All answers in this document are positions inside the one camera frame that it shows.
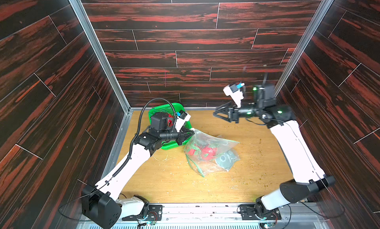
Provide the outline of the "clear zip-top bag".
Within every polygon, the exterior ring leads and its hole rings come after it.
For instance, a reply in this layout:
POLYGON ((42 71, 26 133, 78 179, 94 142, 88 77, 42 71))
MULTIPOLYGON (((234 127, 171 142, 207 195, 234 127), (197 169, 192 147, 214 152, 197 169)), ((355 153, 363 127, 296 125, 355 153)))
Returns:
POLYGON ((234 150, 239 142, 213 137, 196 129, 194 132, 184 152, 189 166, 200 176, 228 172, 240 160, 234 150))

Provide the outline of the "red green dragon fruit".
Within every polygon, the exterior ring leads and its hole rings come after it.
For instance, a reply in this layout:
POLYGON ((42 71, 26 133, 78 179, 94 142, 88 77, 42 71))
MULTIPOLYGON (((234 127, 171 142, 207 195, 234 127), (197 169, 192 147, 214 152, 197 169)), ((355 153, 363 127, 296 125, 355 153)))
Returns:
POLYGON ((171 114, 168 114, 167 126, 172 127, 174 125, 174 120, 175 120, 175 118, 171 114))

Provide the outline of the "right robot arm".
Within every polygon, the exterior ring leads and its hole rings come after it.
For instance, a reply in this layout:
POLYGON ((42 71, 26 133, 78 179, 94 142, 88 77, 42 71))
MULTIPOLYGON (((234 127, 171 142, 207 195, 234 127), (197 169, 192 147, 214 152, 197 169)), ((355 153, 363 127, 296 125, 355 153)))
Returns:
POLYGON ((279 207, 297 203, 333 186, 335 178, 327 175, 314 159, 292 108, 277 103, 273 84, 254 86, 252 103, 243 102, 244 88, 244 83, 225 86, 223 92, 232 101, 217 107, 213 116, 230 123, 238 123, 241 118, 258 118, 275 136, 294 178, 256 199, 254 212, 258 218, 266 219, 279 207))

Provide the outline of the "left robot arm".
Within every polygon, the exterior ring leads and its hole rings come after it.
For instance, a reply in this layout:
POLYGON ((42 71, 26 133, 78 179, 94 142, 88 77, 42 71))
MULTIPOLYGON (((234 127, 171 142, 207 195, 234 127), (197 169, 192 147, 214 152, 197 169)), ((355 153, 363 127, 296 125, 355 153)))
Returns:
POLYGON ((146 130, 133 138, 130 151, 122 161, 95 185, 89 184, 82 190, 83 215, 103 229, 112 228, 119 219, 145 219, 149 211, 148 200, 139 195, 120 200, 119 195, 134 173, 164 143, 175 141, 182 145, 195 134, 185 127, 190 118, 183 110, 174 115, 154 113, 146 130))

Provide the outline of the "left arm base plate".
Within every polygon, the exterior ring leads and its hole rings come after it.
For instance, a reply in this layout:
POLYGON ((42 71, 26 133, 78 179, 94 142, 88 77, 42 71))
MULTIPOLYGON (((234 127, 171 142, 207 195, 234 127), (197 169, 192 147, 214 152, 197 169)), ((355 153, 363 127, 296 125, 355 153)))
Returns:
POLYGON ((137 215, 130 215, 122 218, 122 221, 161 221, 163 213, 163 205, 150 204, 144 206, 142 211, 137 215))

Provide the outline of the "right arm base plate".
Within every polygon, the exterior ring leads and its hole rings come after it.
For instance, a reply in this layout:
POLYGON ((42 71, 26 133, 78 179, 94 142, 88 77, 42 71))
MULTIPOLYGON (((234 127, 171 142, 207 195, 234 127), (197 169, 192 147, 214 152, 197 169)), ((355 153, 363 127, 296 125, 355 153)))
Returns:
POLYGON ((272 220, 278 221, 282 218, 278 208, 273 210, 265 209, 261 204, 240 204, 237 207, 237 213, 243 220, 272 220))

